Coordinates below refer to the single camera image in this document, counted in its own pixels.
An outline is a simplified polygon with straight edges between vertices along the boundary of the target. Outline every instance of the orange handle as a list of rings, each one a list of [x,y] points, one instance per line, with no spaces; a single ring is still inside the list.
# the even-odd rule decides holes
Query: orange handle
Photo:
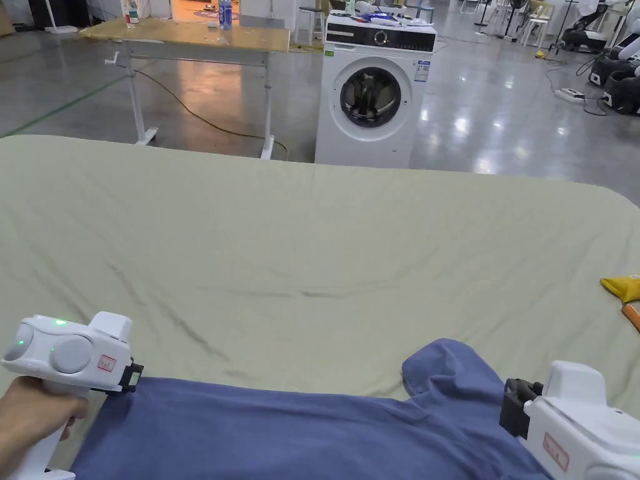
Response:
[[[640,333],[640,314],[632,305],[625,305],[622,307],[622,314],[635,326],[638,333]]]

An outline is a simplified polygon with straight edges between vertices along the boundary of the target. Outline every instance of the gray concrete floor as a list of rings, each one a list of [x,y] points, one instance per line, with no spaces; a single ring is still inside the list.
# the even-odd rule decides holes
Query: gray concrete floor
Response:
[[[553,66],[534,58],[536,48],[474,35],[473,17],[434,5],[436,28],[449,42],[437,43],[413,168],[573,180],[608,187],[640,205],[640,119],[612,111],[591,116],[580,105],[558,99],[545,77]],[[45,33],[0,39],[0,136],[44,117],[19,133],[132,143],[136,134],[127,83],[118,81],[122,70],[104,64],[115,50],[115,45]],[[313,161],[322,58],[289,54],[276,59],[273,130],[292,161]],[[562,52],[560,58],[569,65],[548,73],[554,88],[600,93],[586,75],[575,75],[588,56]],[[262,134],[261,68],[170,60],[136,65],[213,123]],[[160,128],[156,145],[259,153],[260,140],[211,128],[144,77],[138,76],[136,84],[147,125]],[[593,102],[588,108],[598,110]],[[284,157],[276,146],[274,158]]]

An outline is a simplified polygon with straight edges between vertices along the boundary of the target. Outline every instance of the water bottle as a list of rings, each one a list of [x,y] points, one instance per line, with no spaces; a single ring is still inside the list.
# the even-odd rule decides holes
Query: water bottle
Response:
[[[225,29],[225,3],[226,0],[218,0],[218,25],[222,30]]]
[[[123,0],[122,13],[127,19],[127,28],[135,28],[140,23],[138,18],[138,4],[136,0]]]
[[[225,5],[225,30],[231,30],[231,27],[234,25],[234,6],[231,3],[231,0],[226,1]]]

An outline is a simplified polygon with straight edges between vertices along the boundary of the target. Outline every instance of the wooden tabletop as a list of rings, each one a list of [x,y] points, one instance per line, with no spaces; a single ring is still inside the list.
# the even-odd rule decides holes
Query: wooden tabletop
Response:
[[[87,28],[80,35],[94,40],[151,40],[173,44],[210,45],[264,52],[288,52],[289,31],[275,28],[242,27],[228,31],[210,29],[205,23],[141,19],[138,27],[127,28],[124,19]]]

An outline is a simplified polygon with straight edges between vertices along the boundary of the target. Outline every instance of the white washing machine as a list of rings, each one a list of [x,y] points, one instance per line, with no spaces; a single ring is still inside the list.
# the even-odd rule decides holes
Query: white washing machine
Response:
[[[316,163],[407,168],[436,31],[333,13],[344,14],[327,20]]]

